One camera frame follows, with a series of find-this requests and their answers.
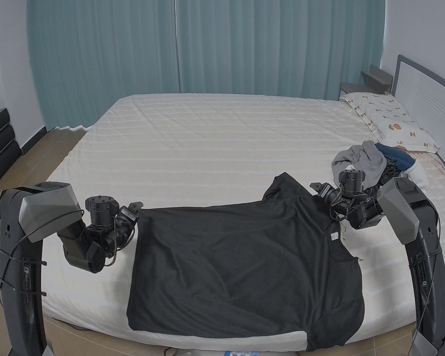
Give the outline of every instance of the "teal curtain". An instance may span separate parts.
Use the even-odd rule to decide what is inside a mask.
[[[337,100],[379,66],[385,0],[177,0],[181,92]]]
[[[180,92],[175,0],[28,0],[47,129],[90,126],[119,98]]]

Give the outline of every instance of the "black cloth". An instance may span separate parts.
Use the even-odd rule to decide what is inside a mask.
[[[358,260],[328,206],[283,173],[259,202],[140,210],[129,326],[208,338],[306,331],[343,345],[364,318]]]

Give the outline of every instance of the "gray cloth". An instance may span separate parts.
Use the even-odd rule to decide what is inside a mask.
[[[333,181],[339,186],[339,174],[349,165],[362,170],[366,179],[362,183],[363,188],[375,186],[382,172],[386,168],[386,158],[377,150],[374,142],[364,141],[362,145],[353,145],[346,151],[340,151],[331,163]]]

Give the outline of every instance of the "robotic arm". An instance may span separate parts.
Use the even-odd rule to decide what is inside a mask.
[[[91,224],[68,183],[43,182],[0,196],[0,291],[10,356],[52,356],[44,335],[41,296],[43,239],[57,233],[69,264],[98,273],[132,240],[141,202],[120,207],[112,197],[86,199]]]
[[[414,356],[445,356],[445,264],[435,207],[407,178],[392,178],[382,187],[362,190],[364,173],[340,174],[340,188],[328,183],[310,187],[330,205],[334,220],[348,219],[355,229],[386,216],[405,245],[414,286],[417,326]],[[141,202],[119,208],[112,197],[86,199],[91,224],[85,226],[71,185],[43,182],[2,192],[0,197],[0,289],[12,345],[10,356],[52,356],[44,335],[41,306],[43,239],[57,233],[66,260],[98,273],[105,258],[114,258],[134,234]]]

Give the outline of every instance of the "bed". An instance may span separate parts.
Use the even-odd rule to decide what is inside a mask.
[[[406,59],[398,63],[394,85],[409,115],[419,123],[429,118],[423,125],[442,146],[439,156],[414,156],[427,171],[427,196],[442,219],[445,258],[445,125],[435,121],[437,117],[445,120],[445,101],[438,103],[432,97],[443,97],[445,86],[439,89],[437,84],[441,83],[432,78],[433,74],[427,75],[420,65],[412,64]],[[426,94],[416,94],[421,89]],[[436,108],[428,110],[424,100]],[[146,208],[250,202],[260,200],[274,176],[284,171],[306,187],[314,181],[332,182],[330,163],[334,156],[365,139],[375,140],[344,102],[259,95],[134,95],[117,101],[48,180],[71,183],[82,207],[87,197],[98,194],[111,195],[121,205],[140,200]],[[89,223],[87,212],[84,220]],[[415,321],[405,249],[387,219],[361,231],[346,225],[343,243],[352,255],[362,259],[365,300],[364,322],[350,341]],[[136,236],[118,253],[112,267],[90,274],[66,262],[57,236],[45,239],[43,260],[48,266],[42,271],[42,288],[47,292],[44,312],[146,344],[212,350],[306,349],[303,331],[209,339],[131,330],[126,309],[135,248]]]

